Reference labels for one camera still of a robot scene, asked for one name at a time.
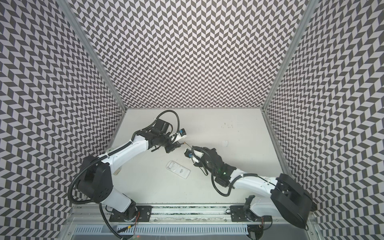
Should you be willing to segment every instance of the black and white chevron pattern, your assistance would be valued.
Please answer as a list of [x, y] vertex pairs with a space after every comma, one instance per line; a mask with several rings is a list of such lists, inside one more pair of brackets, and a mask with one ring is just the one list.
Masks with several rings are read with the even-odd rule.
[[53, 0], [0, 1], [0, 239], [53, 239], [122, 110]]
[[262, 106], [308, 0], [70, 0], [127, 107]]
[[384, 239], [384, 2], [320, 0], [268, 108], [326, 239]]

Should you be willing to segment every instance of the gray panel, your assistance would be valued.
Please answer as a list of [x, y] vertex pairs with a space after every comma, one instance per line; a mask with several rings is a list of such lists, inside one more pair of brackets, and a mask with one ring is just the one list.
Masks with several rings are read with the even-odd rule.
[[267, 110], [326, 239], [384, 239], [383, 9], [320, 1]]
[[0, 238], [54, 238], [122, 110], [54, 1], [1, 1], [0, 31]]
[[129, 108], [261, 107], [308, 0], [70, 0]]

